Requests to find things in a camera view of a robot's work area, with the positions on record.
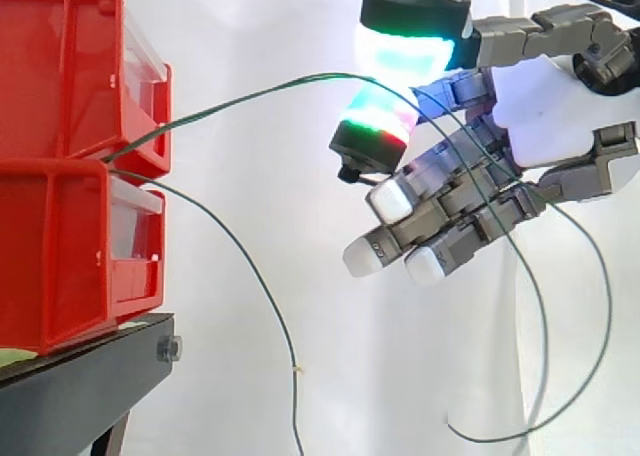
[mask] black metal bracket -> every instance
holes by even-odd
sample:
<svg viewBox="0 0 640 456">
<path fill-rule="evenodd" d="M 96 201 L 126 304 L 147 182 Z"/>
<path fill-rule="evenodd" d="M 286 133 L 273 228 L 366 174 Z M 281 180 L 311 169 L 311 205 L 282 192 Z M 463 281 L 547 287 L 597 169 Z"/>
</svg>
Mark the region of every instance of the black metal bracket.
<svg viewBox="0 0 640 456">
<path fill-rule="evenodd" d="M 173 364 L 158 345 L 172 314 L 68 351 L 0 369 L 0 454 L 71 456 L 92 446 L 163 381 Z"/>
</svg>

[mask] robotic hand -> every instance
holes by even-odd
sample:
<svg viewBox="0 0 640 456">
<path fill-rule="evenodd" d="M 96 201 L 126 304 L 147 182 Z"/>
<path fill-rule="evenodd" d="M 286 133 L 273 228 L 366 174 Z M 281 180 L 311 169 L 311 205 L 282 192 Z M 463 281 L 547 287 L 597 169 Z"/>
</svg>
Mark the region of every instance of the robotic hand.
<svg viewBox="0 0 640 456">
<path fill-rule="evenodd" d="M 592 4 L 555 7 L 531 19 L 480 21 L 470 19 L 469 6 L 469 0 L 364 1 L 364 25 L 387 34 L 409 27 L 414 42 L 444 24 L 440 41 L 453 39 L 454 48 L 442 70 L 467 70 L 413 93 L 431 120 L 460 110 L 474 116 L 400 170 L 394 167 L 368 194 L 380 225 L 345 250 L 355 277 L 406 256 L 413 279 L 432 284 L 502 237 L 504 228 L 538 217 L 548 202 L 612 194 L 640 170 L 640 31 L 621 30 Z M 572 59 L 550 59 L 560 56 Z M 405 126 L 428 122 L 407 111 L 396 107 Z M 398 140 L 382 138 L 377 153 L 344 144 L 345 133 L 353 137 L 352 123 L 341 123 L 331 146 L 343 156 L 343 179 L 355 182 L 354 175 L 397 166 L 404 150 Z M 535 184 L 516 181 L 537 167 L 552 169 Z"/>
</svg>

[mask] metal bolt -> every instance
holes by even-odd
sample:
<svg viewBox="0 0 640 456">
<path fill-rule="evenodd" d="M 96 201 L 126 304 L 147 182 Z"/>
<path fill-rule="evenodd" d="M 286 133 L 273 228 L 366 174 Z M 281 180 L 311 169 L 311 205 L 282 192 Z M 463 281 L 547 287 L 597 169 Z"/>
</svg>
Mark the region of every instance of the metal bolt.
<svg viewBox="0 0 640 456">
<path fill-rule="evenodd" d="M 165 336 L 158 343 L 158 360 L 165 363 L 177 363 L 182 358 L 182 338 Z"/>
</svg>

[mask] white fingertip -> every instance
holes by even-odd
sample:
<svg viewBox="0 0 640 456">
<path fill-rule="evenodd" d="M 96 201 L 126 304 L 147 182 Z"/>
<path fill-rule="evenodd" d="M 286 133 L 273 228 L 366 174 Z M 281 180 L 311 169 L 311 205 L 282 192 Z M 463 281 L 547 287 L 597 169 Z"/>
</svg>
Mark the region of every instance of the white fingertip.
<svg viewBox="0 0 640 456">
<path fill-rule="evenodd" d="M 413 205 L 394 179 L 375 188 L 369 197 L 371 206 L 385 224 L 395 224 L 411 216 Z"/>
<path fill-rule="evenodd" d="M 405 266 L 411 279 L 420 286 L 432 286 L 446 277 L 435 253 L 427 246 L 414 249 Z"/>
<path fill-rule="evenodd" d="M 342 260 L 354 278 L 364 278 L 382 270 L 382 261 L 366 238 L 359 238 L 344 250 Z"/>
</svg>

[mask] black cylindrical sensor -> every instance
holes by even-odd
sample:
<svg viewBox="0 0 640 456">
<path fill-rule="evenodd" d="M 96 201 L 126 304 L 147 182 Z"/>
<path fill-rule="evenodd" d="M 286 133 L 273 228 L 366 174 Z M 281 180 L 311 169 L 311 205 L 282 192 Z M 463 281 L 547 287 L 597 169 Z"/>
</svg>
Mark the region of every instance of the black cylindrical sensor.
<svg viewBox="0 0 640 456">
<path fill-rule="evenodd" d="M 471 0 L 363 0 L 360 22 L 384 34 L 457 41 L 470 7 Z"/>
</svg>

